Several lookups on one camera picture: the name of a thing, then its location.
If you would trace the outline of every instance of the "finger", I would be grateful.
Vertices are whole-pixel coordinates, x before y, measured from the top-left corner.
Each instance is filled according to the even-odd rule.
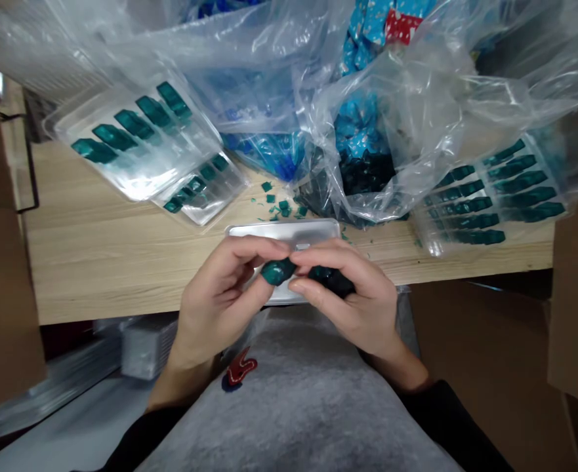
[[[291,261],[300,266],[323,266],[339,269],[350,279],[359,295],[367,298],[382,296],[392,289],[392,283],[374,264],[347,248],[308,248],[291,254]]]
[[[248,323],[253,316],[269,301],[275,287],[269,285],[260,275],[245,292],[226,311],[226,318],[236,323]]]
[[[311,279],[293,279],[289,290],[299,293],[335,325],[342,325],[351,316],[352,308],[337,295]]]
[[[215,285],[215,281],[230,276],[237,267],[257,260],[282,260],[291,253],[287,243],[259,236],[228,236],[210,254],[199,272],[206,283]]]
[[[318,243],[316,245],[312,245],[311,247],[314,248],[341,248],[341,249],[349,249],[352,252],[356,252],[357,254],[361,254],[359,252],[359,250],[352,246],[351,244],[348,244],[346,241],[343,241],[342,239],[339,238],[330,238],[330,239],[326,239],[326,241],[322,242],[322,243]]]

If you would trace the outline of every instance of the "green plastic piece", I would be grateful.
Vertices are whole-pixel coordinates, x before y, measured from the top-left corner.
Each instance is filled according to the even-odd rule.
[[[271,285],[279,286],[287,281],[295,272],[297,266],[289,258],[281,261],[269,261],[261,269],[260,274]]]
[[[471,245],[493,245],[505,241],[505,233],[496,229],[487,231],[455,231],[454,237],[460,243]]]
[[[193,177],[190,183],[188,184],[188,188],[192,190],[194,193],[202,192],[205,189],[206,185],[203,180],[199,177]]]
[[[506,150],[501,151],[500,153],[494,155],[493,157],[488,157],[484,161],[484,164],[489,167],[502,164],[503,162],[511,158],[515,152],[519,152],[523,148],[525,148],[525,143],[523,142],[523,140],[518,140],[510,148],[508,147]]]
[[[181,211],[183,207],[182,202],[175,198],[170,199],[166,205],[164,205],[164,208],[166,209],[166,211],[170,212],[170,213],[179,213]]]
[[[470,165],[457,167],[456,169],[453,169],[450,173],[455,180],[463,180],[469,175],[474,174],[474,167]]]
[[[221,154],[217,154],[212,158],[212,164],[219,172],[223,172],[230,166],[229,162]]]
[[[168,107],[175,115],[177,115],[178,118],[187,119],[191,116],[192,112],[190,111],[190,108],[188,108],[184,99],[179,93],[177,93],[177,90],[175,90],[171,84],[168,82],[162,82],[157,86],[157,93],[159,93],[160,97],[164,99]]]
[[[116,121],[122,125],[124,129],[129,131],[134,136],[146,141],[155,134],[153,128],[140,118],[137,113],[130,110],[122,110],[114,115]]]
[[[445,187],[447,185],[452,184],[455,181],[455,177],[449,172],[444,176],[440,183],[435,186],[435,188]]]
[[[185,203],[188,199],[191,199],[194,196],[195,194],[192,193],[192,191],[190,189],[187,189],[186,187],[181,188],[180,191],[175,194],[175,197],[183,203]]]
[[[484,188],[484,183],[481,180],[475,180],[469,184],[460,185],[459,191],[461,192],[462,197],[469,197],[473,193],[478,192],[479,190]]]
[[[443,202],[457,200],[458,198],[461,198],[461,196],[461,190],[459,190],[459,187],[442,190],[436,194],[436,197]]]
[[[217,178],[217,173],[215,172],[215,170],[209,166],[209,165],[205,165],[203,166],[200,170],[199,173],[201,174],[201,177],[203,177],[204,179],[206,179],[208,182],[213,181],[215,178]]]
[[[540,184],[547,180],[547,176],[542,170],[525,172],[512,180],[505,180],[494,184],[494,188],[499,193],[518,193],[531,186]]]
[[[151,120],[155,126],[166,128],[171,125],[171,117],[157,100],[146,95],[136,100],[136,105],[142,110],[146,117]]]
[[[533,154],[527,154],[521,157],[515,157],[503,167],[491,169],[487,175],[490,180],[503,180],[518,175],[523,170],[533,166],[536,158]]]
[[[503,197],[501,204],[507,208],[533,207],[540,202],[552,199],[557,196],[557,194],[553,187],[536,187],[535,189],[511,197]]]
[[[78,152],[80,156],[96,164],[108,164],[118,156],[107,144],[103,144],[92,138],[76,140],[72,144],[72,149]]]
[[[509,219],[525,223],[535,223],[547,218],[552,218],[566,211],[562,203],[547,202],[538,205],[535,208],[523,208],[522,210],[513,210],[509,213]]]
[[[499,224],[499,215],[486,213],[465,218],[449,218],[446,224],[453,229],[483,229]]]
[[[346,278],[339,269],[316,265],[308,272],[308,278],[319,282],[342,299],[350,294],[356,293],[354,283]]]
[[[137,146],[131,136],[114,125],[98,125],[92,132],[105,144],[119,151],[127,151]]]

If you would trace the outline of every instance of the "wooden table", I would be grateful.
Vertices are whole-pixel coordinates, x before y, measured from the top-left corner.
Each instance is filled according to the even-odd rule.
[[[42,325],[177,310],[182,289],[226,226],[271,217],[260,186],[268,178],[254,172],[251,188],[201,234],[152,203],[126,201],[64,144],[34,145],[33,154],[41,207],[24,215],[24,225]],[[277,182],[272,193],[278,200],[287,196]],[[407,222],[368,231],[349,227],[345,234],[396,284],[552,264],[553,225],[517,245],[443,260],[419,246]]]

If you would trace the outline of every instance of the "plastic bag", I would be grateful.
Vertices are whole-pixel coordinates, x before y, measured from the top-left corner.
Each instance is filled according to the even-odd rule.
[[[451,169],[508,148],[523,131],[577,109],[578,34],[568,34],[564,47],[517,79],[474,75],[471,52],[493,50],[514,32],[533,34],[528,22],[552,10],[578,16],[578,5],[565,9],[563,2],[440,3],[402,58],[386,52],[361,73],[316,95],[303,126],[312,132],[314,151],[307,153],[300,169],[297,195],[306,203],[311,200],[315,213],[332,212],[357,226],[393,220],[404,216]],[[375,129],[386,136],[396,175],[379,192],[348,196],[335,121],[341,106],[362,107],[370,94],[377,96]]]

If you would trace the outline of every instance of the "metal tray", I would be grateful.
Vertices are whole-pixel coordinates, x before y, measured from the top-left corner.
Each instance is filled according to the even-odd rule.
[[[228,226],[225,229],[226,236],[263,236],[289,243],[295,250],[304,250],[309,246],[318,244],[326,239],[341,236],[339,222],[332,218],[316,218],[292,222],[264,222],[251,225]],[[258,275],[260,268],[256,269],[254,276],[245,284],[245,287]],[[289,280],[276,287],[274,294],[267,305],[295,305],[305,304],[307,301],[301,295],[291,292],[288,288]]]

